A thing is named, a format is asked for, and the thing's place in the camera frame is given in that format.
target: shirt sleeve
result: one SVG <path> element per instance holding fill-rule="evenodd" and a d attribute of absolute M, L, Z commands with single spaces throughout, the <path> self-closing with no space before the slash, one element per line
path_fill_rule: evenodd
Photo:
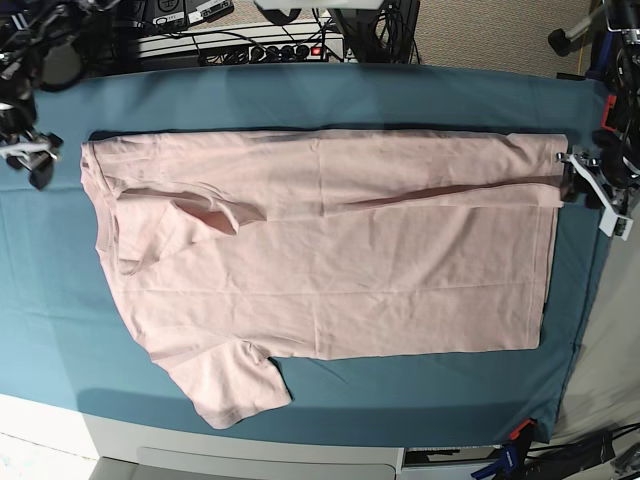
<path fill-rule="evenodd" d="M 283 407 L 291 397 L 276 366 L 254 345 L 232 340 L 186 358 L 156 361 L 213 428 Z"/>

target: metal clamp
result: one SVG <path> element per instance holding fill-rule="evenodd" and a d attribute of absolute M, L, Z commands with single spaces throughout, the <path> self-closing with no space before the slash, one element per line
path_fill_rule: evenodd
<path fill-rule="evenodd" d="M 589 160 L 586 157 L 573 153 L 558 153 L 557 160 L 559 162 L 571 164 L 575 172 L 584 178 L 589 185 L 591 185 L 591 188 L 593 188 L 593 191 L 602 202 L 602 205 L 604 206 L 604 213 L 600 220 L 600 230 L 602 230 L 608 237 L 615 235 L 622 238 L 622 240 L 627 240 L 627 238 L 629 238 L 631 227 L 633 226 L 633 219 L 618 213 L 618 209 L 612 204 L 607 192 L 604 191 L 595 175 L 593 175 L 593 173 L 591 173 L 587 168 Z"/>

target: pink t-shirt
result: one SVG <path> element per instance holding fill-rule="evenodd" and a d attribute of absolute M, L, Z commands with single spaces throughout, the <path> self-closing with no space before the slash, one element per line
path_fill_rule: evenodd
<path fill-rule="evenodd" d="M 133 338 L 215 428 L 289 403 L 270 356 L 536 348 L 566 140 L 431 131 L 83 146 Z"/>

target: blue cloth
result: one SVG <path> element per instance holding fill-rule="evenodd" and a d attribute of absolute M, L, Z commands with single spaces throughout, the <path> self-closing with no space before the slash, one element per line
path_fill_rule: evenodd
<path fill-rule="evenodd" d="M 0 393 L 211 435 L 309 444 L 495 444 L 527 417 L 548 439 L 608 242 L 599 215 L 559 218 L 540 348 L 318 361 L 277 359 L 294 402 L 222 431 L 125 330 L 94 251 L 80 143 L 96 130 L 420 126 L 562 132 L 589 143 L 604 106 L 590 81 L 446 68 L 258 65 L 129 75 L 38 95 L 39 128 L 65 140 L 45 192 L 0 175 Z"/>

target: red clip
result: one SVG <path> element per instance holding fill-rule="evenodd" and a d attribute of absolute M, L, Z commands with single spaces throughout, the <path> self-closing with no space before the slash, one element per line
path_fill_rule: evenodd
<path fill-rule="evenodd" d="M 533 425 L 536 426 L 536 421 L 532 418 L 527 418 L 524 422 L 516 427 L 516 429 L 509 434 L 509 440 L 513 441 L 520 436 L 520 432 L 524 430 L 527 426 Z"/>

